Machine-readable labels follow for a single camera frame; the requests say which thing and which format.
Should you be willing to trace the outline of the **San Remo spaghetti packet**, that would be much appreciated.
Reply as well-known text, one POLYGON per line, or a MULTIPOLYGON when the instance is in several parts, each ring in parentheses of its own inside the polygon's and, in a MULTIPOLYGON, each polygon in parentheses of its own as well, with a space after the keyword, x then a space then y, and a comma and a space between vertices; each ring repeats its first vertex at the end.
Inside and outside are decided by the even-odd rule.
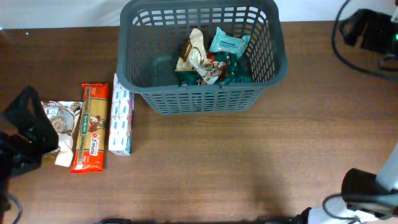
POLYGON ((103 171, 109 85, 82 84, 83 107, 71 173, 103 171))

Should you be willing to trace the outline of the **white Kleenex tissue multipack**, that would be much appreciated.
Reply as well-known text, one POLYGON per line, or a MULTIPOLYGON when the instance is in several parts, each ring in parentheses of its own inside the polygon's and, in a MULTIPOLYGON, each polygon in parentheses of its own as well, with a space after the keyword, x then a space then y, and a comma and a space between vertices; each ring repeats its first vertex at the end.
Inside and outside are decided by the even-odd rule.
POLYGON ((116 73, 112 96, 108 149, 117 156, 130 156, 134 94, 120 84, 116 73))

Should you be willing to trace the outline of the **green Nescafe coffee bag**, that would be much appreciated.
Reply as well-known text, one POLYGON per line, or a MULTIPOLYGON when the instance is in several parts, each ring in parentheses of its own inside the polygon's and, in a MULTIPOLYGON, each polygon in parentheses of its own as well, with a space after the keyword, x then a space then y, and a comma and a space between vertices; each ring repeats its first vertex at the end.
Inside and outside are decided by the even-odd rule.
POLYGON ((187 65, 175 69, 183 84, 187 85, 219 85, 230 83, 251 83, 252 77, 243 68, 236 54, 229 52, 207 52, 210 65, 205 69, 196 69, 187 65))

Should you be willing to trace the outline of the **grey plastic shopping basket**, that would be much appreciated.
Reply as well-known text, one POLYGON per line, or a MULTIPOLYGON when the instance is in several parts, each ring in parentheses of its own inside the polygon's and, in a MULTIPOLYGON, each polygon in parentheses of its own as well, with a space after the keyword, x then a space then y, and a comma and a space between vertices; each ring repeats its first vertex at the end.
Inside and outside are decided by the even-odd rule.
POLYGON ((117 77, 160 114, 242 111, 280 83, 288 69, 279 10, 273 0, 130 1, 120 15, 117 77), (242 81, 194 84, 176 64, 193 29, 210 47, 216 31, 250 36, 239 59, 242 81))

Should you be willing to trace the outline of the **light blue snack packet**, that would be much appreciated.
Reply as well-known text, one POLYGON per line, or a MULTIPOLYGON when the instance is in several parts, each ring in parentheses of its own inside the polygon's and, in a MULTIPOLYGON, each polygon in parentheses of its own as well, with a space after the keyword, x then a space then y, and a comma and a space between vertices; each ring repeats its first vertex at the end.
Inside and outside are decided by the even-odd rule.
POLYGON ((248 43, 251 40, 250 35, 242 38, 231 37, 221 28, 216 28, 216 35, 210 45, 210 52, 229 52, 240 58, 245 53, 248 43))

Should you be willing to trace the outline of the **beige brown snack bag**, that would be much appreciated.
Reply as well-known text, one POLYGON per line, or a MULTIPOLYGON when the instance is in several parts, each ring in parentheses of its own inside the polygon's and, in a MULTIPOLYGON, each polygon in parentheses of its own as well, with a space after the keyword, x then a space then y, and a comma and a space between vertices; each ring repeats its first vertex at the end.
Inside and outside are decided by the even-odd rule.
POLYGON ((207 57, 203 33, 194 28, 184 42, 175 67, 187 85, 212 85, 228 78, 228 60, 207 57))

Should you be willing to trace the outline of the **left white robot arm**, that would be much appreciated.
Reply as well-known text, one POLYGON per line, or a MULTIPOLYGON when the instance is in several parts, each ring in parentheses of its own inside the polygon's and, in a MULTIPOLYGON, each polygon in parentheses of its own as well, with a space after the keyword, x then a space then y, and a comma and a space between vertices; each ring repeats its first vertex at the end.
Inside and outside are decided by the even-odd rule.
POLYGON ((58 134, 44 112, 39 94, 31 86, 21 91, 1 118, 17 128, 13 135, 1 132, 1 219, 14 202, 18 207, 14 223, 18 223, 23 208, 17 197, 8 192, 9 181, 40 168, 42 156, 58 148, 58 134))

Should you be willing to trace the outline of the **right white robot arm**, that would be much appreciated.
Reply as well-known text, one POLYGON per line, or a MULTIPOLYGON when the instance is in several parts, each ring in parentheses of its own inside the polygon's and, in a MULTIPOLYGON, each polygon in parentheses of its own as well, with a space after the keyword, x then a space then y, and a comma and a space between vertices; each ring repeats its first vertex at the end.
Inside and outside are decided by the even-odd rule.
MULTIPOLYGON (((397 81, 397 69, 385 67, 388 60, 397 60, 397 14, 387 15, 370 9, 359 9, 352 16, 336 19, 332 33, 340 32, 346 45, 355 46, 362 38, 361 48, 383 54, 378 71, 361 68, 345 59, 332 42, 339 60, 353 70, 367 75, 397 81)), ((397 217, 397 150, 393 150, 378 174, 350 169, 341 192, 327 196, 316 208, 308 207, 292 223, 366 223, 397 217)))

